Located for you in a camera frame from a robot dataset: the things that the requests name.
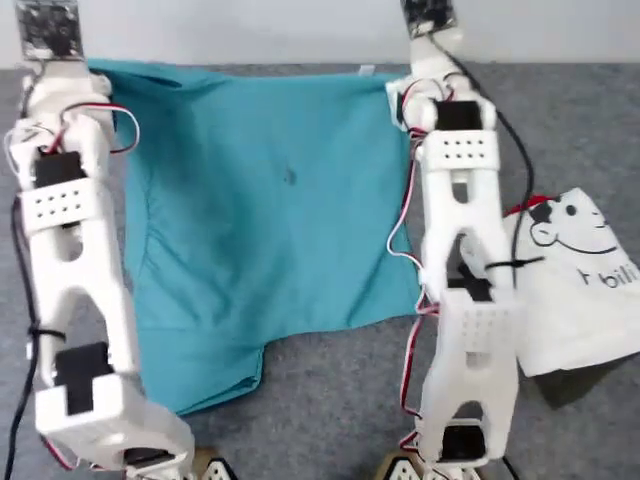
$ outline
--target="teal shirt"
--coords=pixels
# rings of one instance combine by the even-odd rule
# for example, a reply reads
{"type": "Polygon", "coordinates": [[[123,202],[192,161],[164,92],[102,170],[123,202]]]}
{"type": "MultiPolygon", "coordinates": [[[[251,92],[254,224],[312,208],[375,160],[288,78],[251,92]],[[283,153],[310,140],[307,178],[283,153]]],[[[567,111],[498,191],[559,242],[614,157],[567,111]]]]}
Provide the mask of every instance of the teal shirt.
{"type": "MultiPolygon", "coordinates": [[[[179,413],[230,400],[257,387],[273,340],[413,313],[416,272],[385,248],[408,172],[392,77],[91,66],[142,129],[125,265],[152,400],[179,413]]],[[[409,248],[404,229],[395,245],[409,248]]]]}

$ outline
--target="white plastic part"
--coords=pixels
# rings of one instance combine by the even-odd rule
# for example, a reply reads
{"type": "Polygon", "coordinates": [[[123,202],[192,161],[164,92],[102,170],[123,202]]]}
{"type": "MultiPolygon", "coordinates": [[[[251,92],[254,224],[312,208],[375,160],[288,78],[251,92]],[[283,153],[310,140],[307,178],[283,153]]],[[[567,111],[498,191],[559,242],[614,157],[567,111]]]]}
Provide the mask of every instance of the white plastic part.
{"type": "Polygon", "coordinates": [[[94,378],[89,412],[67,415],[64,386],[37,392],[35,412],[42,435],[104,469],[121,470],[122,452],[146,447],[166,450],[175,458],[147,468],[128,467],[129,477],[191,478],[194,439],[189,426],[165,407],[149,402],[136,382],[121,375],[94,378]]]}
{"type": "Polygon", "coordinates": [[[387,478],[389,480],[421,480],[420,475],[418,475],[409,460],[397,461],[387,478]]]}
{"type": "Polygon", "coordinates": [[[227,466],[224,462],[213,460],[204,474],[202,475],[202,480],[232,480],[233,477],[227,471],[227,466]]]}
{"type": "MultiPolygon", "coordinates": [[[[454,44],[458,33],[451,29],[439,35],[448,35],[454,44]]],[[[475,302],[466,289],[448,288],[447,261],[458,235],[468,237],[484,265],[510,259],[500,202],[496,109],[427,36],[412,41],[411,70],[411,76],[387,85],[387,92],[392,121],[420,142],[415,158],[421,167],[425,236],[419,280],[429,300],[440,304],[436,355],[422,388],[416,440],[428,470],[441,458],[447,426],[480,427],[486,447],[482,458],[438,465],[455,473],[504,454],[518,391],[515,332],[523,312],[509,268],[487,270],[493,286],[489,302],[475,302]],[[442,98],[428,87],[414,89],[429,84],[449,92],[445,102],[475,102],[479,129],[436,130],[435,102],[442,98]],[[456,184],[466,187],[465,199],[456,198],[456,184]],[[480,404],[482,419],[454,418],[470,402],[480,404]]]]}
{"type": "MultiPolygon", "coordinates": [[[[34,163],[47,161],[35,153],[42,142],[39,136],[26,142],[17,137],[11,152],[24,190],[23,225],[41,328],[66,332],[77,300],[87,295],[104,317],[112,367],[118,373],[136,374],[139,353],[133,304],[124,286],[111,196],[102,184],[108,174],[109,135],[93,116],[75,116],[64,145],[80,153],[88,178],[49,187],[34,188],[34,163]],[[79,227],[61,228],[72,222],[79,227]],[[82,252],[73,258],[76,241],[82,252]]],[[[39,367],[48,386],[53,386],[54,359],[62,346],[58,338],[40,338],[39,367]]]]}
{"type": "Polygon", "coordinates": [[[138,380],[133,304],[124,286],[113,205],[104,184],[113,143],[111,113],[79,110],[65,118],[62,146],[80,154],[87,178],[42,188],[35,185],[35,163],[48,161],[39,150],[51,146],[61,127],[60,111],[79,102],[107,103],[109,91],[109,82],[90,75],[80,62],[52,63],[33,92],[29,118],[19,120],[11,135],[40,328],[67,333],[76,301],[88,296],[104,318],[108,361],[115,372],[93,379],[91,411],[67,415],[66,387],[54,386],[55,355],[63,342],[40,336],[38,366],[50,388],[36,393],[36,427],[79,458],[105,469],[121,469],[127,448],[167,450],[175,456],[172,460],[128,467],[127,475],[192,480],[194,438],[189,427],[166,408],[149,402],[138,380]],[[35,132],[33,125],[38,126],[35,132]]]}
{"type": "Polygon", "coordinates": [[[26,191],[21,197],[27,237],[59,225],[101,218],[109,212],[109,192],[92,178],[26,191]]]}
{"type": "MultiPolygon", "coordinates": [[[[497,135],[492,130],[436,131],[427,136],[416,155],[421,163],[425,214],[421,283],[437,302],[447,287],[447,260],[458,234],[468,235],[487,263],[510,258],[501,216],[497,135]],[[466,203],[453,194],[457,182],[467,186],[466,203]]],[[[496,268],[489,279],[505,288],[511,285],[510,275],[509,269],[496,268]]]]}
{"type": "Polygon", "coordinates": [[[492,289],[493,302],[474,302],[464,289],[447,289],[440,298],[436,353],[422,387],[418,448],[427,464],[439,460],[447,425],[468,402],[478,402],[486,456],[456,463],[478,467],[501,458],[507,444],[518,392],[516,330],[521,303],[513,289],[492,289]]]}

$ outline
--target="cable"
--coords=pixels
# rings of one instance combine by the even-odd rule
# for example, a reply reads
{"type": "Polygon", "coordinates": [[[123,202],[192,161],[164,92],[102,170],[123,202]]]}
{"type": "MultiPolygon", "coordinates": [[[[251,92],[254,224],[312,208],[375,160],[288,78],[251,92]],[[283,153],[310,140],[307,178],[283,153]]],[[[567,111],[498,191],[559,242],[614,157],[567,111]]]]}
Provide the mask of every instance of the cable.
{"type": "Polygon", "coordinates": [[[436,470],[435,468],[431,467],[431,471],[436,473],[440,478],[444,478],[444,480],[451,480],[448,476],[446,476],[440,470],[436,470]]]}
{"type": "Polygon", "coordinates": [[[398,220],[396,224],[391,229],[391,233],[387,237],[387,252],[389,252],[394,257],[403,257],[409,259],[418,269],[418,271],[422,270],[422,263],[415,255],[407,252],[398,252],[393,249],[393,239],[395,238],[398,230],[402,227],[405,218],[407,217],[407,213],[409,212],[409,206],[411,205],[411,196],[413,195],[413,188],[415,184],[415,175],[416,175],[416,162],[415,160],[411,160],[409,163],[409,178],[407,180],[407,188],[405,189],[404,199],[402,200],[402,207],[400,208],[400,215],[398,216],[398,220]]]}
{"type": "MultiPolygon", "coordinates": [[[[13,420],[11,421],[11,429],[9,431],[9,448],[7,449],[4,480],[10,480],[11,475],[13,474],[18,431],[20,429],[20,423],[22,422],[29,397],[33,393],[33,381],[38,366],[38,357],[40,355],[40,336],[51,335],[62,340],[66,339],[65,335],[62,332],[39,328],[40,320],[38,319],[38,314],[36,312],[33,288],[31,285],[31,279],[27,267],[26,256],[23,250],[24,248],[26,248],[27,241],[22,230],[22,222],[20,219],[21,213],[22,207],[20,197],[16,195],[11,207],[11,239],[13,242],[16,259],[18,261],[20,277],[22,279],[22,284],[27,301],[27,311],[29,314],[28,332],[29,336],[31,337],[31,358],[29,360],[29,368],[27,371],[27,376],[25,378],[24,386],[22,387],[20,400],[18,401],[18,406],[16,407],[15,413],[13,415],[13,420]]],[[[48,439],[46,439],[45,437],[40,437],[40,439],[45,447],[47,447],[47,450],[49,450],[53,458],[55,458],[60,466],[65,470],[73,470],[80,464],[80,460],[78,459],[76,465],[74,466],[69,460],[66,459],[64,454],[62,454],[62,452],[57,449],[48,439]]]]}
{"type": "MultiPolygon", "coordinates": [[[[22,278],[22,283],[25,291],[26,300],[27,300],[27,310],[29,313],[29,325],[33,328],[37,328],[39,321],[36,314],[35,304],[33,301],[33,290],[31,287],[31,281],[29,279],[29,273],[27,270],[25,255],[22,250],[24,234],[21,234],[22,226],[20,225],[21,222],[19,220],[20,212],[21,212],[20,197],[16,195],[16,198],[13,201],[13,206],[11,207],[11,238],[13,240],[13,248],[15,250],[16,258],[18,260],[20,276],[22,278]]],[[[29,369],[27,371],[27,377],[25,378],[24,386],[22,387],[22,393],[20,395],[20,400],[18,401],[18,406],[16,407],[15,413],[13,415],[13,420],[11,421],[11,429],[9,431],[9,447],[7,449],[7,460],[6,460],[5,469],[4,469],[4,480],[10,480],[11,475],[13,473],[13,466],[14,466],[15,456],[16,456],[16,443],[18,438],[18,430],[20,429],[20,423],[22,422],[22,417],[24,416],[24,411],[27,407],[27,402],[29,401],[29,397],[33,392],[33,379],[36,374],[39,355],[40,355],[40,342],[38,341],[38,337],[34,335],[32,348],[31,348],[31,359],[29,361],[29,369]]]]}
{"type": "Polygon", "coordinates": [[[506,455],[502,457],[502,463],[504,463],[504,466],[507,467],[507,470],[509,470],[509,473],[511,474],[511,477],[513,478],[513,480],[520,480],[520,475],[518,475],[518,471],[511,464],[511,461],[507,458],[506,455]]]}
{"type": "Polygon", "coordinates": [[[62,139],[64,137],[64,134],[67,130],[67,123],[64,119],[64,116],[66,113],[69,113],[72,110],[75,110],[77,108],[87,108],[90,110],[108,110],[111,112],[121,112],[121,113],[125,113],[129,116],[129,118],[131,118],[131,120],[133,121],[133,125],[135,127],[135,137],[133,140],[133,143],[131,145],[129,145],[128,147],[125,148],[119,148],[119,149],[115,149],[115,150],[111,150],[111,154],[116,155],[119,153],[126,153],[129,152],[131,150],[133,150],[134,148],[136,148],[138,146],[138,144],[140,143],[140,123],[138,122],[138,119],[136,118],[136,116],[131,112],[131,110],[129,110],[126,107],[123,107],[122,105],[118,105],[116,103],[94,103],[94,102],[82,102],[82,103],[75,103],[73,105],[69,105],[68,107],[64,108],[61,112],[60,112],[60,130],[58,131],[58,133],[55,135],[55,138],[53,139],[53,142],[51,143],[51,145],[49,146],[49,148],[47,149],[46,153],[47,154],[51,154],[53,153],[61,144],[62,144],[62,139]]]}
{"type": "Polygon", "coordinates": [[[75,470],[76,468],[78,468],[80,466],[80,464],[82,463],[82,461],[79,458],[76,459],[75,464],[73,462],[71,462],[62,453],[62,451],[60,451],[60,449],[57,448],[53,444],[53,442],[51,440],[49,440],[48,438],[44,437],[43,435],[40,435],[40,441],[45,446],[45,448],[49,451],[51,456],[56,459],[56,461],[63,468],[63,470],[66,470],[67,472],[71,472],[71,471],[75,470]]]}
{"type": "Polygon", "coordinates": [[[29,88],[27,88],[27,90],[24,92],[24,95],[22,96],[22,100],[20,101],[20,109],[19,109],[20,118],[27,118],[29,116],[29,101],[31,100],[33,91],[36,89],[36,85],[38,85],[38,83],[40,83],[40,80],[42,80],[42,77],[44,77],[44,74],[46,73],[48,66],[49,66],[49,61],[42,60],[40,62],[40,71],[32,75],[31,85],[29,85],[29,88]]]}
{"type": "MultiPolygon", "coordinates": [[[[47,127],[44,127],[44,126],[40,125],[39,123],[36,123],[34,125],[25,126],[24,129],[23,129],[23,131],[25,133],[32,133],[33,130],[39,130],[41,132],[45,132],[45,133],[50,134],[51,137],[55,137],[55,133],[53,133],[53,130],[51,130],[51,129],[47,128],[47,127]]],[[[11,170],[11,173],[13,173],[16,178],[19,178],[18,166],[16,164],[15,158],[13,157],[13,154],[11,153],[11,142],[13,141],[13,136],[16,134],[17,131],[18,131],[18,128],[12,128],[7,133],[5,133],[2,145],[3,145],[3,149],[4,149],[5,160],[7,161],[7,164],[9,165],[9,169],[11,170]]],[[[22,142],[28,142],[35,135],[37,135],[37,134],[35,132],[33,132],[31,136],[29,136],[29,137],[27,137],[25,139],[22,139],[22,142]]]]}

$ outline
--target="white robot bracket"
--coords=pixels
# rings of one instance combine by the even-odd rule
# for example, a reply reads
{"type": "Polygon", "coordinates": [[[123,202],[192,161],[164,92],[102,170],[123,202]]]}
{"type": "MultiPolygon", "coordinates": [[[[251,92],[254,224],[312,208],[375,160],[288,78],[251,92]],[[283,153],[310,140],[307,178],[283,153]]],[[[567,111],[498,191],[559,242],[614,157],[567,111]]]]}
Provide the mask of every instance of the white robot bracket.
{"type": "Polygon", "coordinates": [[[490,268],[483,281],[447,278],[459,235],[468,237],[484,265],[510,259],[497,114],[432,37],[414,39],[411,51],[412,75],[389,83],[387,93],[392,122],[418,143],[425,218],[419,281],[440,305],[417,447],[425,464],[453,471],[504,455],[518,391],[515,335],[523,309],[510,268],[490,268]],[[457,198],[456,186],[464,187],[466,198],[457,198]],[[481,418],[455,418],[470,402],[481,406],[481,418]]]}
{"type": "Polygon", "coordinates": [[[71,112],[61,151],[43,148],[52,144],[53,132],[62,132],[67,106],[108,104],[108,93],[108,81],[82,62],[52,62],[32,92],[28,118],[11,136],[39,329],[62,334],[37,340],[47,388],[35,396],[36,428],[102,469],[126,470],[131,478],[192,480],[189,426],[147,400],[138,376],[133,303],[105,185],[111,114],[71,112]],[[73,307],[83,295],[102,314],[108,344],[65,348],[73,307]]]}

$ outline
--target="floor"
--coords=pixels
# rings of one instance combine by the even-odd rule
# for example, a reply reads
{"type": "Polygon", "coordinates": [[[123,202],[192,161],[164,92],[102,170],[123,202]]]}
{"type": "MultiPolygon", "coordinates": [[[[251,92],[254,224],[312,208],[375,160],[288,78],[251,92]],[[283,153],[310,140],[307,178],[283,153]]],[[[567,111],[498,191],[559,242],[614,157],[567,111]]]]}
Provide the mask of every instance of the floor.
{"type": "MultiPolygon", "coordinates": [[[[401,67],[389,67],[401,71],[401,67]]],[[[242,66],[225,71],[290,75],[356,66],[242,66]]],[[[511,118],[537,167],[537,191],[582,187],[603,210],[633,259],[640,260],[640,65],[474,65],[472,70],[511,118]]],[[[0,71],[0,131],[15,119],[20,75],[0,71]]],[[[502,135],[505,205],[518,201],[521,160],[502,135]]],[[[114,165],[113,188],[122,221],[124,163],[114,165]]],[[[15,181],[0,165],[0,431],[8,431],[26,372],[26,313],[9,240],[15,181]]],[[[409,225],[421,236],[419,202],[409,225]]],[[[103,335],[95,312],[77,315],[74,343],[103,335]]],[[[355,480],[378,463],[411,428],[397,405],[409,319],[357,331],[312,334],[267,348],[262,386],[253,394],[186,420],[200,445],[215,445],[241,479],[355,480]]],[[[416,379],[434,351],[435,329],[422,335],[416,379]]],[[[418,401],[419,385],[410,394],[418,401]]],[[[552,410],[536,384],[522,379],[509,455],[523,479],[640,478],[640,358],[608,374],[585,398],[552,410]]],[[[6,435],[0,438],[0,456],[6,435]]],[[[500,465],[490,478],[509,478],[500,465]]],[[[32,410],[19,438],[15,479],[90,478],[59,470],[37,441],[32,410]]]]}

